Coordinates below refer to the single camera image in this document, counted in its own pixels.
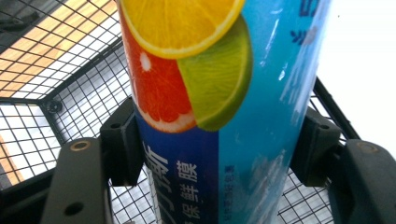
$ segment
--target dark blue label panel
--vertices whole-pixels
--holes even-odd
[[[146,165],[165,223],[217,223],[219,134],[193,128],[161,133],[137,115]]]

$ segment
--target cling film box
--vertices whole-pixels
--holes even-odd
[[[119,0],[162,223],[272,223],[330,0]]]

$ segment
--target white surface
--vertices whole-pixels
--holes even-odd
[[[396,158],[396,2],[333,0],[318,76],[361,139]]]

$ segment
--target wire mesh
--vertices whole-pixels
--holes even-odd
[[[0,105],[3,189],[56,165],[60,149],[56,133],[61,143],[97,137],[106,119],[131,95],[114,1],[21,0],[18,4],[14,11],[0,10],[1,20],[26,23],[19,31],[0,28],[0,35],[10,36],[0,41],[0,97],[10,97],[11,103],[56,100],[63,110],[48,116],[38,105]],[[38,19],[26,22],[22,13],[26,11],[35,11]],[[315,94],[310,106],[332,120]],[[113,188],[109,183],[115,223],[155,222],[145,170],[138,183],[135,188]],[[289,171],[277,220],[332,223],[326,189],[306,188]]]

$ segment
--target citrus fruit image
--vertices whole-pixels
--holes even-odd
[[[120,0],[134,39],[146,51],[179,59],[204,51],[232,27],[245,0]]]
[[[216,131],[234,116],[248,91],[252,63],[242,16],[209,49],[177,60],[198,127]]]
[[[143,119],[165,133],[180,133],[194,127],[194,115],[177,61],[146,52],[130,34],[122,13],[120,22],[134,101]]]

